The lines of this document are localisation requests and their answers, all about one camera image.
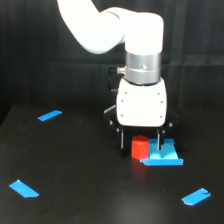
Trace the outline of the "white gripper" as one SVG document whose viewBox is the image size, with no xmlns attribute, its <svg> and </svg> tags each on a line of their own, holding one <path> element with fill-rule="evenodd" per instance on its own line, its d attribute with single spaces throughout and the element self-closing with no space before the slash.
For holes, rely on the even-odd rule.
<svg viewBox="0 0 224 224">
<path fill-rule="evenodd" d="M 104 116 L 111 122 L 118 122 L 122 126 L 149 127 L 157 129 L 157 150 L 164 144 L 166 131 L 178 120 L 175 113 L 167 109 L 167 92 L 165 82 L 148 86 L 129 83 L 122 78 L 116 96 L 116 104 L 104 111 Z M 119 129 L 120 153 L 128 153 L 124 129 Z"/>
</svg>

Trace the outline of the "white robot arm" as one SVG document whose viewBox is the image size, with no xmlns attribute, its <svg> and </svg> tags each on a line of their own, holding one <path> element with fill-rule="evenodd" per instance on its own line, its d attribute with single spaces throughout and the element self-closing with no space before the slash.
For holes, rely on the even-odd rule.
<svg viewBox="0 0 224 224">
<path fill-rule="evenodd" d="M 104 116 L 120 134 L 126 127 L 155 128 L 161 146 L 178 120 L 167 109 L 161 77 L 163 18 L 120 7 L 99 11 L 92 0 L 57 0 L 57 5 L 66 26 L 86 51 L 104 54 L 119 44 L 125 46 L 125 65 L 114 70 L 122 76 L 116 104 Z"/>
</svg>

